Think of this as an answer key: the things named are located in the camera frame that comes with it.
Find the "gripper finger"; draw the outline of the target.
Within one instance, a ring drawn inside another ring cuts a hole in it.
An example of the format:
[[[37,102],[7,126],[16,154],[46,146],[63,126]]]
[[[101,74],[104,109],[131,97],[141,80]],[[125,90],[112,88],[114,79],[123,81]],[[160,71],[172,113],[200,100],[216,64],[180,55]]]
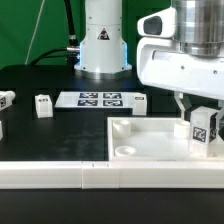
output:
[[[224,117],[224,100],[218,101],[218,107],[221,108],[216,115],[216,129],[219,131],[220,130],[220,121]]]

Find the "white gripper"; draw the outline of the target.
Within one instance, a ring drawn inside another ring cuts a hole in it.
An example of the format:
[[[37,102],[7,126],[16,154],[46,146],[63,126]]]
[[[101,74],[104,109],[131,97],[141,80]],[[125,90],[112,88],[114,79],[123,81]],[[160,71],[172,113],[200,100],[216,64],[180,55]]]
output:
[[[182,120],[192,107],[184,93],[224,100],[224,6],[171,6],[141,18],[137,30],[138,78],[176,91]]]

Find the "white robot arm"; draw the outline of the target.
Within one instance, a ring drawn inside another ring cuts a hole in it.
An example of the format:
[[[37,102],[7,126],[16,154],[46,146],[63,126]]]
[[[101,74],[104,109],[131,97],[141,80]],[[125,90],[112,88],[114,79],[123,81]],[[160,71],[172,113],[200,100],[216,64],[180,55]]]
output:
[[[121,0],[84,0],[83,74],[101,79],[128,69]],[[171,0],[138,20],[137,75],[147,85],[216,99],[224,117],[224,0]]]

